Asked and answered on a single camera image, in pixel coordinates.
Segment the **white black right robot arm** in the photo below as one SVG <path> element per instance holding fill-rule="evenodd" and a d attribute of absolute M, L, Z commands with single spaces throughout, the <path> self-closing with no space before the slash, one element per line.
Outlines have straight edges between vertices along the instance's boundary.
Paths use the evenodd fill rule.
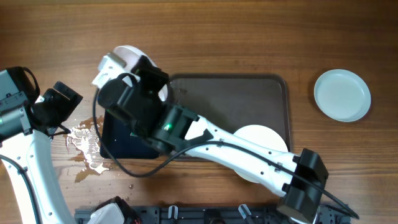
<path fill-rule="evenodd" d="M 115 53 L 106 54 L 93 80 L 96 99 L 162 154 L 186 154 L 219 163 L 263 185 L 280 200 L 277 210 L 312 223 L 318 213 L 328 171 L 309 149 L 299 155 L 276 151 L 237 137 L 180 105 L 162 101 L 169 77 L 145 55 L 127 69 Z"/>

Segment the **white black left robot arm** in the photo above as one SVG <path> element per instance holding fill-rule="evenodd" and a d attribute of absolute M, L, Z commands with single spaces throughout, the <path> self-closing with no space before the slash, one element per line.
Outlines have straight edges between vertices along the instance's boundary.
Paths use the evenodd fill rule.
<path fill-rule="evenodd" d="M 52 163 L 54 136 L 82 96 L 62 82 L 45 93 L 26 67 L 1 71 L 1 161 L 9 174 L 23 223 L 76 223 Z"/>

